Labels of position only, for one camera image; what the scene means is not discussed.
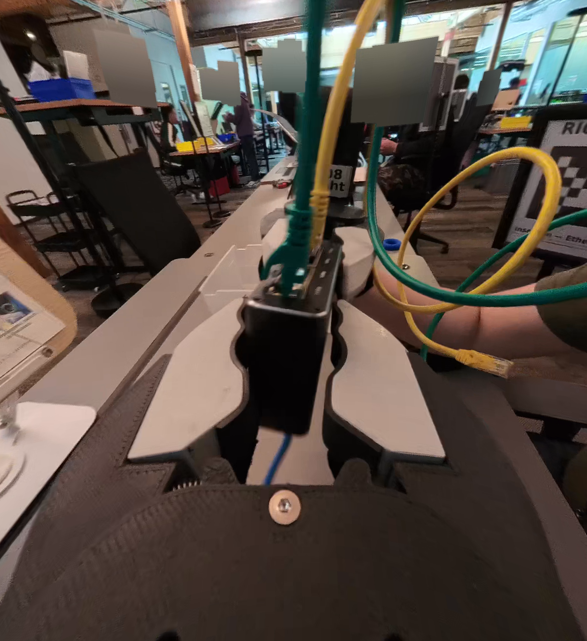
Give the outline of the printed instruction sheet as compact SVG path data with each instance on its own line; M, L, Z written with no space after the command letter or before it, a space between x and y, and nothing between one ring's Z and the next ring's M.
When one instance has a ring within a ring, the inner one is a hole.
M64 329L61 320L0 273L0 379Z

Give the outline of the white stand base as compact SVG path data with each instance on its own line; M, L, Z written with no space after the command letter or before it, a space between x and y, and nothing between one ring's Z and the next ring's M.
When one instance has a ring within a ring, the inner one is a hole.
M0 427L0 552L96 418L89 406L19 402Z

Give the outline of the clear plastic bin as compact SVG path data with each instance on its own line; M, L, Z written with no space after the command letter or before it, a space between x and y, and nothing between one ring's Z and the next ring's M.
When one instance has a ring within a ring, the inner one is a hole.
M199 289L211 313L236 298L250 294L257 287L261 259L260 244L232 245L227 250Z

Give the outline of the black office chair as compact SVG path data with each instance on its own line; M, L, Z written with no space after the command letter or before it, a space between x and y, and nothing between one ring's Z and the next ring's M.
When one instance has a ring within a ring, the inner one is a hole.
M72 168L83 196L105 214L147 270L188 259L201 239L145 151Z

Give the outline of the black ethernet switch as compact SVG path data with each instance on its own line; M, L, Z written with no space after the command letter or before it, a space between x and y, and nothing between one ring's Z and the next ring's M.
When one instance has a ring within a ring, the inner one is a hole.
M274 267L243 305L249 389L264 428L310 430L342 261L343 242L324 240L300 290L283 295L282 269Z

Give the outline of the black framed marker sign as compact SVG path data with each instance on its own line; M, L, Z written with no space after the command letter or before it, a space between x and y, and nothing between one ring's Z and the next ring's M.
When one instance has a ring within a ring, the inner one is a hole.
M587 103L539 110L527 145L548 153L561 173L555 218L587 209ZM544 191L541 171L521 161L493 240L494 248L502 248L531 230ZM569 267L587 262L587 219L549 231L533 255Z

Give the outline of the standing desk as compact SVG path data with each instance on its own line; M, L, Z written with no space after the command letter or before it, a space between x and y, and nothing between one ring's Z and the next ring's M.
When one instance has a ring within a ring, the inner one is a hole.
M169 104L160 102L157 107L139 107L113 102L105 99L72 99L50 102L17 100L17 110L21 113L31 135L43 135L52 149L52 160L47 165L59 179L65 166L71 160L61 145L53 124L58 121L77 121L79 126L115 126L130 124L136 139L140 140L140 127L143 123L160 122L162 109ZM0 102L0 117L6 118L6 112ZM17 219L8 212L4 197L10 191L22 188L52 187L41 173L38 164L31 156L23 140L16 132L10 133L9 124L0 124L0 207L5 216L12 222Z

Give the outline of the person's right forearm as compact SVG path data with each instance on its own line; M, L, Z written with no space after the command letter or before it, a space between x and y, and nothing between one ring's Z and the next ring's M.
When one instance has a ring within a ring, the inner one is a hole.
M402 310L380 295L375 287L352 303L397 339L414 348L420 347ZM534 306L460 307L445 313L432 338L448 348L473 349L508 360L551 357L567 347L547 328Z

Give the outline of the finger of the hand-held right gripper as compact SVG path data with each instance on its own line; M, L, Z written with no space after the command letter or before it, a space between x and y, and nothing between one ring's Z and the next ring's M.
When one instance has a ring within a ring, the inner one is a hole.
M336 229L342 241L342 276L340 297L357 297L366 288L375 261L375 252L366 228L349 226Z
M261 220L262 256L271 256L288 234L288 216L285 210L273 210Z

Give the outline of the blue tissue bin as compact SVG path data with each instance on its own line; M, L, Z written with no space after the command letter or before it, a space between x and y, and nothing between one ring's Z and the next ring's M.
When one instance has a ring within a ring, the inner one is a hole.
M27 83L29 92L39 102L96 99L91 80L76 77L52 78Z

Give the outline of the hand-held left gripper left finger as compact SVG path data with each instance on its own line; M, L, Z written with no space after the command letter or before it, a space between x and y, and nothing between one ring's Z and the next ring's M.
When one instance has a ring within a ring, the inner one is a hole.
M244 303L228 302L174 349L130 446L130 461L197 461L219 451L216 430L247 405L248 373L236 354Z

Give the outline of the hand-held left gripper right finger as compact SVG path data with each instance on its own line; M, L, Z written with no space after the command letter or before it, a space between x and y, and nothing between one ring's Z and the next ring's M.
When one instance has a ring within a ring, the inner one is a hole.
M380 461L444 461L445 450L408 351L345 300L332 312L327 409Z

